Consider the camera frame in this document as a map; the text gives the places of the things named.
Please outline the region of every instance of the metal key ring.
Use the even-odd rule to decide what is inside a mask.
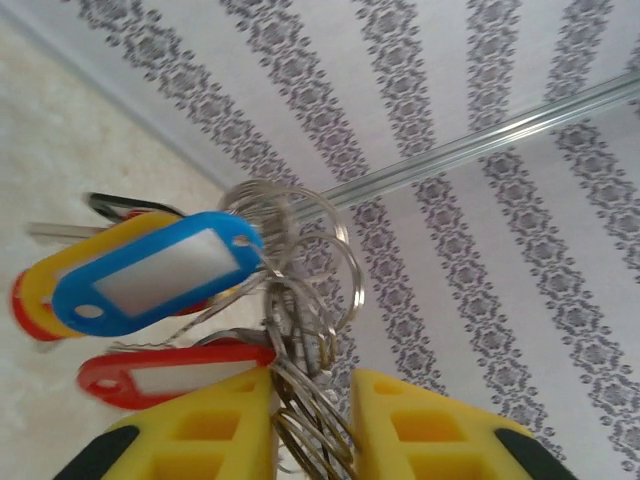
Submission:
[[[237,185],[222,197],[218,208],[242,216],[254,225],[270,258],[286,251],[297,235],[289,204],[277,193],[275,185],[265,180]]]
[[[276,360],[280,357],[288,357],[287,347],[285,346],[284,339],[282,338],[282,332],[280,332],[275,320],[272,317],[266,317],[264,320],[264,326],[269,334],[269,338],[271,339],[273,351],[276,352]]]
[[[307,295],[305,295],[301,289],[300,286],[296,284],[295,281],[292,281],[288,278],[281,278],[281,277],[276,277],[276,278],[270,278],[265,280],[267,283],[273,285],[273,284],[281,284],[284,285],[288,288],[290,288],[296,295],[298,295],[300,298],[306,298],[308,299],[310,302],[318,302],[318,299],[315,297],[307,297]],[[274,297],[272,295],[271,292],[271,288],[267,287],[267,290],[265,292],[265,297],[264,297],[264,310],[265,310],[265,317],[268,319],[275,319],[276,317],[276,313],[282,313],[282,312],[276,312],[274,310],[274,306],[273,306],[273,300]],[[312,312],[312,316],[315,320],[319,320],[319,316],[316,314],[313,314]],[[335,330],[333,329],[333,327],[331,325],[325,325],[322,324],[320,322],[318,322],[319,324],[317,325],[317,330],[310,330],[308,328],[306,328],[303,325],[297,325],[297,328],[301,329],[302,331],[304,331],[304,333],[311,335],[313,337],[315,337],[318,341],[318,349],[319,349],[319,355],[320,355],[320,365],[322,367],[322,369],[324,370],[328,370],[329,368],[331,368],[331,365],[333,364],[333,362],[335,361],[336,358],[336,354],[337,354],[337,335]]]
[[[273,298],[273,304],[278,305],[278,309],[277,311],[273,311],[273,313],[281,317],[283,320],[282,323],[285,323],[284,321],[286,321],[286,324],[290,326],[290,338],[296,338],[301,342],[307,374],[312,378],[315,378],[323,370],[329,370],[335,363],[338,350],[338,339],[335,334],[335,330],[331,328],[328,328],[326,335],[320,331],[307,328],[302,323],[303,315],[301,314],[299,306],[300,297],[293,295],[291,301],[294,304],[294,308],[290,310],[284,300],[284,295],[288,292],[291,292],[291,290],[277,290],[275,298]],[[309,337],[312,341],[315,341],[315,346],[317,348],[314,349],[314,351],[317,350],[317,356],[312,355],[310,351],[310,346],[307,343]]]
[[[353,295],[351,296],[351,301],[349,302],[349,307],[346,310],[346,313],[342,316],[342,318],[335,323],[336,331],[340,331],[344,328],[344,326],[351,322],[355,316],[358,314],[362,305],[364,304],[364,275],[362,273],[362,269],[358,264],[358,261],[353,255],[351,248],[349,246],[340,241],[339,239],[332,237],[331,235],[323,232],[317,233],[309,233],[304,235],[294,242],[294,245],[300,245],[305,242],[308,242],[313,239],[322,239],[326,242],[332,243],[335,247],[343,254],[344,258],[347,260],[347,265],[349,267],[349,271],[351,272],[351,282],[353,285]],[[287,263],[289,263],[291,252],[289,251],[288,255],[283,256],[280,259],[279,269],[283,269]]]
[[[329,220],[333,224],[335,236],[346,244],[349,243],[349,233],[344,222],[340,218],[338,211],[333,207],[333,205],[331,205],[331,203],[324,199],[324,197],[304,187],[287,187],[277,185],[266,180],[249,180],[237,185],[231,191],[227,192],[220,201],[218,207],[221,210],[244,216],[245,219],[249,221],[249,223],[252,223],[252,221],[255,222],[255,219],[250,215],[250,213],[258,214],[256,218],[259,218],[260,221],[264,224],[265,220],[263,217],[268,217],[268,214],[271,213],[272,210],[280,212],[282,214],[283,221],[279,225],[279,227],[283,232],[282,238],[279,239],[279,248],[276,249],[276,252],[288,252],[291,250],[291,244],[298,236],[299,232],[293,231],[295,225],[292,221],[290,221],[292,218],[292,211],[289,208],[288,202],[286,202],[285,199],[280,198],[285,195],[305,197],[312,202],[320,205],[320,207],[322,207],[322,209],[326,212]],[[260,210],[260,207],[258,207],[260,201],[270,201],[272,203],[276,203],[277,208],[271,207],[271,209],[267,209],[265,211],[264,207],[262,207],[262,210]],[[257,228],[261,233],[264,233],[264,227]],[[265,239],[265,244],[271,245],[271,243],[272,242],[268,241],[268,239]],[[267,248],[266,250],[268,250],[268,256],[272,257],[272,254],[274,252],[271,251],[271,248]],[[338,260],[334,261],[332,271],[336,272],[339,266],[340,257],[338,257]],[[313,282],[322,281],[329,277],[331,273],[332,272],[317,274],[313,277],[307,278],[307,280]]]
[[[359,442],[346,420],[313,382],[291,362],[276,359],[270,368],[274,375],[276,392],[285,404],[285,407],[281,407],[273,415],[272,423],[291,454],[308,473],[314,475],[313,478],[340,478],[330,462],[329,455],[340,464],[350,478],[356,478],[352,467],[353,454],[335,426],[337,423],[351,439],[356,450],[359,450]],[[320,443],[324,457],[320,456],[309,437]],[[298,441],[306,447],[308,453],[305,453]],[[317,468],[309,455],[324,467],[326,473]]]
[[[326,307],[322,299],[319,297],[319,295],[317,295],[316,291],[313,289],[313,287],[311,287],[311,285],[307,283],[305,279],[301,278],[300,276],[291,272],[290,270],[287,271],[287,275],[285,276],[282,273],[282,270],[283,270],[282,268],[271,263],[271,261],[268,258],[266,258],[262,254],[260,249],[258,249],[255,245],[253,246],[253,248],[255,249],[256,253],[260,255],[260,257],[262,258],[264,269],[268,272],[267,278],[265,279],[265,283],[275,282],[275,283],[280,283],[289,287],[291,290],[293,290],[293,292],[296,295],[305,297],[307,298],[307,300],[312,301],[315,304],[314,306],[317,307],[318,310],[322,312],[323,315],[326,316],[326,318],[332,317],[331,312]],[[284,267],[287,266],[287,262],[280,262],[280,263],[283,264]],[[314,315],[319,318],[319,316],[315,312],[312,312],[312,313],[314,313]]]

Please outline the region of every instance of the blue key tag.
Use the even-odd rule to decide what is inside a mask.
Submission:
[[[53,311],[86,335],[127,335],[245,281],[261,263],[256,247],[241,217],[190,215],[69,272]]]

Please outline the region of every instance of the black rubber edge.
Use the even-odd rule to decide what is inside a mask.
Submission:
[[[53,480],[100,480],[139,434],[140,429],[133,425],[103,433],[71,460]]]
[[[107,195],[105,193],[89,192],[85,197],[85,202],[91,210],[113,223],[120,223],[126,218],[124,215],[114,210],[114,207],[124,208],[127,209],[127,211],[160,211],[184,217],[184,213],[170,205],[157,202],[147,202],[146,200],[138,200],[136,198],[116,197],[115,195]]]
[[[532,480],[578,480],[536,439],[508,428],[499,428],[494,434]]]

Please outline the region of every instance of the patterned wallpaper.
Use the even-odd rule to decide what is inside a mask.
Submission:
[[[0,5],[227,184],[322,191],[640,68],[635,0]],[[345,212],[368,301],[343,411],[375,368],[639,479],[639,132],[640,101]]]
[[[580,479],[640,478],[639,151],[640,99],[345,211],[368,284],[342,410],[373,368],[517,420]]]
[[[636,0],[0,0],[224,185],[316,190],[637,68]]]

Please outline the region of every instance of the wall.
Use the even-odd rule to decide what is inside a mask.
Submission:
[[[323,191],[637,63],[636,0],[2,0],[221,184]]]
[[[81,200],[101,191],[167,202],[187,212],[211,209],[221,191],[166,147],[0,24],[0,291],[7,299],[16,275],[55,252],[24,233],[30,221],[103,223]],[[200,329],[251,323],[250,302]],[[160,341],[185,320],[131,336]],[[183,344],[193,340],[187,335]],[[34,351],[0,307],[0,471],[6,480],[51,478],[122,413],[75,387],[80,364],[109,340],[70,340],[50,354]]]
[[[371,368],[515,419],[577,478],[637,479],[639,133],[640,99],[345,212],[368,284],[343,411]]]

